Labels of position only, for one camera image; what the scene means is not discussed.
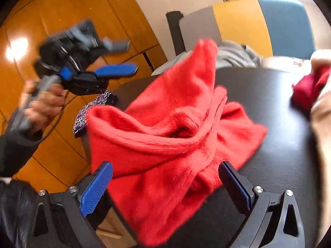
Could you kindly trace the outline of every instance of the gray cloth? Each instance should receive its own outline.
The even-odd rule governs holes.
[[[183,52],[157,68],[152,75],[159,75],[173,65],[187,58],[192,51]],[[239,45],[232,41],[225,41],[218,47],[216,58],[216,69],[222,67],[239,66],[239,67],[262,67],[262,59],[254,50],[247,45]]]

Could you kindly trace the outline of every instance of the wooden cabinet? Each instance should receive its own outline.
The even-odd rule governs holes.
[[[107,248],[129,248],[137,245],[113,208],[108,211],[96,233]]]
[[[101,38],[131,41],[128,52],[100,57],[88,70],[122,62],[134,62],[139,66],[132,77],[110,80],[108,89],[114,90],[122,83],[148,77],[156,67],[167,61],[135,0],[19,0],[0,28],[1,130],[18,106],[24,81],[38,79],[32,64],[38,57],[39,45],[47,35],[87,18],[92,19]],[[10,60],[8,49],[18,39],[27,42],[26,50],[20,57],[15,56]],[[81,107],[96,97],[68,94],[61,121],[15,175],[16,179],[30,182],[37,190],[44,188],[49,192],[59,192],[88,174],[89,165],[84,149],[80,139],[72,134],[72,127]]]

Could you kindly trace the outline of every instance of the red cloth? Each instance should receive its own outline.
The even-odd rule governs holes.
[[[292,100],[303,110],[310,111],[330,74],[330,65],[322,66],[314,73],[305,75],[293,86]]]
[[[147,246],[161,244],[220,187],[218,166],[240,168],[266,128],[215,85],[217,46],[200,40],[124,111],[95,106],[87,118],[92,171],[114,167],[108,190]]]

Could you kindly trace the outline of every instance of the table top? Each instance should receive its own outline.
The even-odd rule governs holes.
[[[293,83],[302,76],[262,68],[221,68],[216,85],[227,88],[228,101],[240,102],[248,116],[268,128],[256,154],[241,175],[268,192],[291,189],[305,230],[306,247],[313,247],[319,227],[320,182],[318,156],[308,118],[291,105]],[[156,77],[118,87],[116,106],[121,110]],[[200,210],[162,247],[224,247],[244,220],[224,188],[211,195]]]

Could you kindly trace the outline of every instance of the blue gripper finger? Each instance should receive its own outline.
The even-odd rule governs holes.
[[[86,217],[89,213],[93,213],[100,198],[105,192],[107,185],[113,177],[113,166],[109,162],[103,162],[102,168],[97,169],[98,173],[94,177],[90,185],[85,189],[80,201],[80,211]]]
[[[98,78],[113,79],[123,76],[133,76],[138,69],[138,66],[134,63],[123,63],[116,65],[107,65],[95,70],[95,74]]]
[[[219,165],[218,175],[238,212],[249,214],[254,204],[252,184],[247,178],[241,176],[228,161]]]

